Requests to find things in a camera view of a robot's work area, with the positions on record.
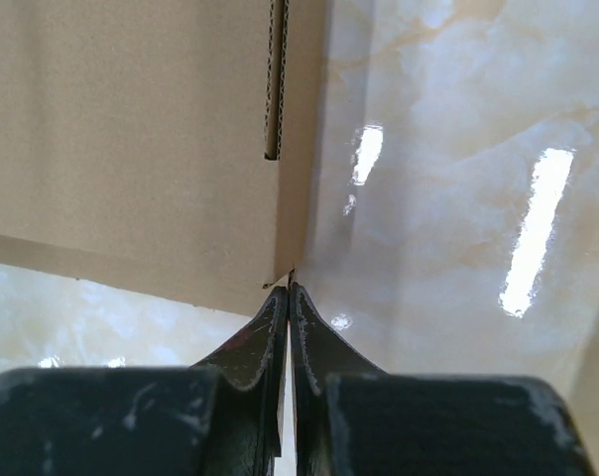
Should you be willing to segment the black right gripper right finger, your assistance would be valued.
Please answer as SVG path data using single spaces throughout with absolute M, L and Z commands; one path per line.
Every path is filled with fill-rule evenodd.
M 588 475 L 589 455 L 547 382 L 395 375 L 289 289 L 300 475 Z

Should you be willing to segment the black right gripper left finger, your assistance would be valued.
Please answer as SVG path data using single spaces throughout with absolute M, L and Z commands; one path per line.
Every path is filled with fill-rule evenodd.
M 282 452 L 288 292 L 189 367 L 0 374 L 0 475 L 270 475 Z

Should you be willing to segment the brown cardboard box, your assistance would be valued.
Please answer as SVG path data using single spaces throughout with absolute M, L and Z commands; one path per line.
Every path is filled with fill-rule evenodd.
M 324 1 L 0 1 L 0 263 L 240 314 L 303 255 Z

